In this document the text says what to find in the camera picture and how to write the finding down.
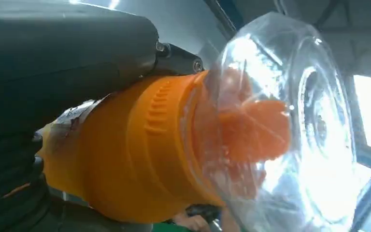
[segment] orange plastic bottle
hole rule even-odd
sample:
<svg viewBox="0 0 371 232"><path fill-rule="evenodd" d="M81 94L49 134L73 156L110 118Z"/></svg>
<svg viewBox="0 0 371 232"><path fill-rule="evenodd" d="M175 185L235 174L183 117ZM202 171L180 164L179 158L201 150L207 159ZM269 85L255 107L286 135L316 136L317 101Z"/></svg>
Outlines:
<svg viewBox="0 0 371 232"><path fill-rule="evenodd" d="M247 113L262 113L253 110L255 104L249 104L231 117L220 115L219 122L226 129L222 137L218 128L208 124L196 128L193 120L197 104L206 105L208 118L218 113L204 87L206 75L148 78L106 97L79 122L73 135L61 136L61 143L56 136L44 136L47 139L39 155L45 160L48 184L83 198L105 216L120 221L159 222L190 204L223 205L203 174L201 162L207 160L196 140L223 140L231 153L237 153L230 154L235 160L250 159L244 158L243 146L255 146L236 141L242 137L244 141L253 140L252 134L227 130L233 120L244 120ZM267 104L270 107L265 114L271 113L272 105L281 110L280 103ZM280 126L285 129L281 130L286 134L287 119L277 119L282 120ZM239 130L252 123L245 120L242 125Z"/></svg>

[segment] green object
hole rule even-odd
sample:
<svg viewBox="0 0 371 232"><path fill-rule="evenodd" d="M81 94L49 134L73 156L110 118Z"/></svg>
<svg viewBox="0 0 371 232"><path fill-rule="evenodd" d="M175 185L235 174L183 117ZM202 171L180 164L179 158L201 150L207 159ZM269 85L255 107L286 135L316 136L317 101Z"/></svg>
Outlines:
<svg viewBox="0 0 371 232"><path fill-rule="evenodd" d="M152 232L191 232L186 227L171 225L166 223L157 223L153 225Z"/></svg>

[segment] clear plastic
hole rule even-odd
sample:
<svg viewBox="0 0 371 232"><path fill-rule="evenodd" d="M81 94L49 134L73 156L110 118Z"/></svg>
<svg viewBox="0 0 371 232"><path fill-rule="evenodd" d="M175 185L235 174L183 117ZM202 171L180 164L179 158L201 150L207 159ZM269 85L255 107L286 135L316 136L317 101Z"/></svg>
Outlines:
<svg viewBox="0 0 371 232"><path fill-rule="evenodd" d="M276 13L227 44L204 80L194 144L250 232L348 231L355 152L336 64L310 25Z"/></svg>

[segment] black hose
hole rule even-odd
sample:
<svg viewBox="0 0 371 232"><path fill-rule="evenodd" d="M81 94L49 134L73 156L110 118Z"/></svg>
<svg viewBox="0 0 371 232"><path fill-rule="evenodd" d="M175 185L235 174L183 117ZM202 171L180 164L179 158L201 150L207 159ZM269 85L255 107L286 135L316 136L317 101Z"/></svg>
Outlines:
<svg viewBox="0 0 371 232"><path fill-rule="evenodd" d="M35 157L42 137L30 133L0 138L0 232L25 231L49 209L43 160Z"/></svg>

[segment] bright light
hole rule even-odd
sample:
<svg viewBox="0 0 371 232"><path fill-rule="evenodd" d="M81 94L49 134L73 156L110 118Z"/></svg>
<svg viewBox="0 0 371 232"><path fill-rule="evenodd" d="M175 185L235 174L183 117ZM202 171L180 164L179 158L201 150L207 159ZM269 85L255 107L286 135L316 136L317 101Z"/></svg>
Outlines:
<svg viewBox="0 0 371 232"><path fill-rule="evenodd" d="M116 6L119 4L120 0L112 0L109 5L109 9L115 9Z"/></svg>
<svg viewBox="0 0 371 232"><path fill-rule="evenodd" d="M371 146L371 77L354 75L357 101L362 115L363 130L368 146Z"/></svg>

